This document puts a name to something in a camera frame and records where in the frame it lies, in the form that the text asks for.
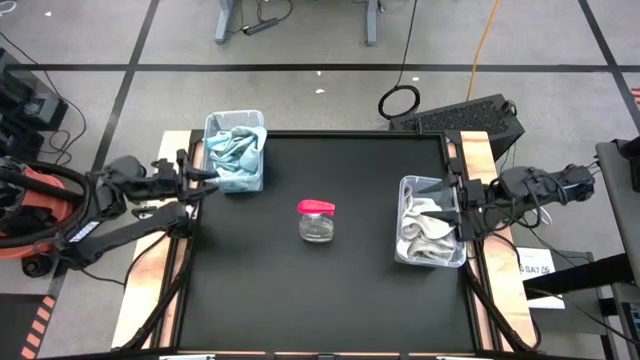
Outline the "grey desk leg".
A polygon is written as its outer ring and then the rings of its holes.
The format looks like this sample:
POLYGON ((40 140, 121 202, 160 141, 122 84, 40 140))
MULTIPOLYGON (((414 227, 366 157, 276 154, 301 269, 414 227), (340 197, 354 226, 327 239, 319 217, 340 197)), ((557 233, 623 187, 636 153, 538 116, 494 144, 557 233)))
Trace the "grey desk leg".
POLYGON ((215 30, 214 40, 218 45, 224 44, 232 36, 230 28, 235 0, 218 0, 219 15, 215 30))
POLYGON ((379 0, 366 0, 366 37, 367 46, 375 46, 378 41, 377 36, 377 14, 379 11, 379 0))

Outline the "wooden table side board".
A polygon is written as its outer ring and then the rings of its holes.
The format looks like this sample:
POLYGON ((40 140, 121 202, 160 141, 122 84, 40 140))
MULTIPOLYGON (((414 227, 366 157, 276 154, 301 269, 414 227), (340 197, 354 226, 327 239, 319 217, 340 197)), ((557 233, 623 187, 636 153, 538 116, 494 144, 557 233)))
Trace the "wooden table side board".
MULTIPOLYGON (((189 150, 192 131, 165 131, 158 158, 175 161, 177 150, 189 150)), ((168 291, 182 266, 187 239, 175 240, 155 232, 135 243, 131 271, 126 276, 126 288, 118 316, 111 348, 119 348, 131 340, 143 326, 161 297, 168 291)), ((180 292, 171 299, 158 320, 155 330, 143 342, 142 348, 169 347, 174 333, 176 307, 180 292)))
MULTIPOLYGON (((486 132, 462 131, 462 152, 468 177, 489 184, 497 177, 496 166, 486 132)), ((472 259, 470 265, 475 274, 483 264, 488 279, 483 285, 490 292, 492 300, 509 325, 529 346, 536 343, 536 334, 529 306, 525 296, 517 252, 508 243, 513 244, 509 227, 497 231, 498 237, 489 236, 484 241, 482 262, 472 259)))

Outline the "black power strip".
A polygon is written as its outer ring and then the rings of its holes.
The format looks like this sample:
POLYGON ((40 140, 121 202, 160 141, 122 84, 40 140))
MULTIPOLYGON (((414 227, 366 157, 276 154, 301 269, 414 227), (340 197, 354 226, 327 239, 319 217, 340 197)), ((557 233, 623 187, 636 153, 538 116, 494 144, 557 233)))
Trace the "black power strip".
POLYGON ((265 31, 276 26, 279 23, 278 18, 271 18, 268 20, 264 20, 255 25, 246 25, 242 28, 242 32, 247 36, 252 36, 259 32, 265 31))

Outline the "clear plastic storage bin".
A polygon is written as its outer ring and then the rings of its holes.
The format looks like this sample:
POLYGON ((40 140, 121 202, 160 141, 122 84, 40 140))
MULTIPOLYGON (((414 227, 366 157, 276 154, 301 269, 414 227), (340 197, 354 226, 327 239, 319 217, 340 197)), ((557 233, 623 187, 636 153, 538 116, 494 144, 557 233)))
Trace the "clear plastic storage bin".
MULTIPOLYGON (((439 182, 441 179, 422 177, 415 175, 407 175, 403 177, 399 184, 399 196, 398 196, 398 208, 397 208, 397 224, 396 224, 396 245, 399 240, 403 239, 401 235, 401 220, 404 212, 404 198, 407 195, 412 195, 416 198, 431 198, 437 205, 439 205, 441 211, 458 211, 458 206, 454 203, 456 196, 452 189, 446 191, 434 192, 428 194, 419 194, 418 190, 439 182)), ((399 263, 407 265, 423 266, 423 267, 446 267, 446 268, 459 268, 467 260, 466 244, 463 241, 458 240, 457 231, 453 227, 453 230, 448 234, 453 237, 456 242, 456 251, 453 258, 450 261, 432 261, 429 259, 418 259, 417 261, 411 261, 404 259, 397 254, 395 249, 395 260, 399 263)))
MULTIPOLYGON (((214 172, 212 170, 212 162, 205 158, 205 154, 206 154, 205 140, 209 137, 214 136, 220 130, 231 130, 233 127, 236 127, 236 126, 248 126, 248 127, 263 126, 264 127, 264 116, 258 110, 221 111, 221 112, 214 112, 209 114, 208 117, 206 118, 205 130, 204 130, 204 136, 203 136, 203 146, 204 146, 203 162, 202 162, 203 170, 214 172)), ((260 160, 263 161, 263 166, 264 166, 264 148, 263 148, 262 156, 260 160)))

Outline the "orange black vacuum cleaner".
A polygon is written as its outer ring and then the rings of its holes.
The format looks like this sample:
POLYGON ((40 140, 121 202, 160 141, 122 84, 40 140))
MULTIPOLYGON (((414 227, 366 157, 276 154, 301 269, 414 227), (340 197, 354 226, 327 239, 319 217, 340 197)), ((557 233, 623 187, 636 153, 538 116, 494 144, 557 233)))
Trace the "orange black vacuum cleaner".
POLYGON ((31 278, 53 268, 56 238, 84 215, 90 182, 63 166, 0 157, 0 260, 31 278))

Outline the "black stand beam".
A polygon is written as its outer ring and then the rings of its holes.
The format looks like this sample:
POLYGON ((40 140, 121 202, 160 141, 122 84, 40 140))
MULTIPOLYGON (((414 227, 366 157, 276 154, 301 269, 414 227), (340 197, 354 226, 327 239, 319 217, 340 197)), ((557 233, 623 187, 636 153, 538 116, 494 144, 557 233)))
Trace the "black stand beam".
POLYGON ((593 289, 614 283, 640 283, 640 261, 625 253, 603 258, 523 282, 529 300, 593 289))

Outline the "black equipment box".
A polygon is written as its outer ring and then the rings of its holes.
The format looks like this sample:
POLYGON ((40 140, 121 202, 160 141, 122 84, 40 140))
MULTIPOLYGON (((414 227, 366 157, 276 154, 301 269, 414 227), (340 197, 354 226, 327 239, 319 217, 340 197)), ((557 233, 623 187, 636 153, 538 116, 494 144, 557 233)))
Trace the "black equipment box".
POLYGON ((0 47, 0 156, 36 160, 44 137, 60 128, 68 103, 0 47))

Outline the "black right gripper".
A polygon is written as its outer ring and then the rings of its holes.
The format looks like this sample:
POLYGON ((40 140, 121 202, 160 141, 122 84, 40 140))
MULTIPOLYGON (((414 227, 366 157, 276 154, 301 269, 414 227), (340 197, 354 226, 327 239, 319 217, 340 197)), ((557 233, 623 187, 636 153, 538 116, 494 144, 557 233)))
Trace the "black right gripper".
POLYGON ((485 185, 480 179, 468 179, 463 174, 450 174, 448 179, 418 190, 419 194, 452 189, 458 211, 425 211, 422 215, 448 223, 457 231, 459 241, 481 241, 486 236, 483 208, 486 205, 485 185))

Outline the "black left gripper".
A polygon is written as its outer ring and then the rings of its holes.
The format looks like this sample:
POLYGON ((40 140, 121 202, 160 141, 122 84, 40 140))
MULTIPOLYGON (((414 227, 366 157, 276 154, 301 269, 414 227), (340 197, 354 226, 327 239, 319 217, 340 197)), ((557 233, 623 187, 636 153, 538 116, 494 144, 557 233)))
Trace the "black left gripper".
POLYGON ((187 178, 191 181, 205 181, 218 177, 216 172, 189 168, 186 178, 185 166, 189 164, 189 155, 184 149, 176 151, 174 162, 170 162, 167 158, 153 161, 151 166, 155 169, 155 173, 152 176, 150 200, 175 198, 180 202, 188 203, 199 201, 218 190, 217 185, 209 183, 188 190, 187 178))

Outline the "black diagonal frame strut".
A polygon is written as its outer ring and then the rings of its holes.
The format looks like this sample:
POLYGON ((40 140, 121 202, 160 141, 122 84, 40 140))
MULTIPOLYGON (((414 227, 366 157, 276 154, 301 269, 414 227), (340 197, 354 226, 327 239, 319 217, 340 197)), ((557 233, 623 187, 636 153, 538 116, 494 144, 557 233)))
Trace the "black diagonal frame strut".
POLYGON ((473 273, 473 269, 469 263, 464 265, 464 274, 470 283, 473 293, 478 297, 481 304, 488 313, 488 317, 494 321, 498 330, 502 333, 507 343, 515 352, 535 353, 536 349, 527 345, 518 335, 515 329, 511 327, 507 319, 500 312, 498 307, 493 303, 490 296, 485 292, 478 277, 473 273))
POLYGON ((142 326, 136 331, 129 341, 119 347, 120 350, 141 350, 147 338, 156 328, 157 323, 164 317, 173 298, 185 287, 188 280, 191 262, 192 240, 184 239, 183 242, 185 244, 185 249, 178 273, 172 278, 172 282, 166 290, 161 293, 157 304, 142 326))

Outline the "white printed paper sign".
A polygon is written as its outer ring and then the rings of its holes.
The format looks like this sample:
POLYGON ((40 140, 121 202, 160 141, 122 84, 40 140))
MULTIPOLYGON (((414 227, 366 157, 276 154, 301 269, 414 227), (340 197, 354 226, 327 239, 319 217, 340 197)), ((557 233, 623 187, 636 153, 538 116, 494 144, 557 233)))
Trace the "white printed paper sign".
MULTIPOLYGON (((551 252, 548 249, 517 247, 520 258, 520 275, 523 281, 537 278, 555 271, 551 252)), ((565 304, 556 297, 543 297, 527 301, 530 309, 564 310, 565 304)))

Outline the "grey waffle microfiber towel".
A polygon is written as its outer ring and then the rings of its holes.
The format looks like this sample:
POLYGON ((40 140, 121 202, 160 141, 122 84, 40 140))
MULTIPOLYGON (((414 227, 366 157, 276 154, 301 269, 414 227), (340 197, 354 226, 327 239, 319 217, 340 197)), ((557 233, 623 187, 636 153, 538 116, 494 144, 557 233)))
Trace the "grey waffle microfiber towel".
POLYGON ((456 242, 451 235, 438 239, 429 239, 424 235, 419 235, 412 240, 399 240, 396 251, 400 257, 411 261, 429 259, 446 262, 453 258, 456 242))
POLYGON ((409 241, 417 237, 437 240, 446 237, 453 227, 424 212, 440 212, 442 208, 431 198, 416 198, 407 195, 404 198, 404 212, 401 220, 402 238, 409 241))

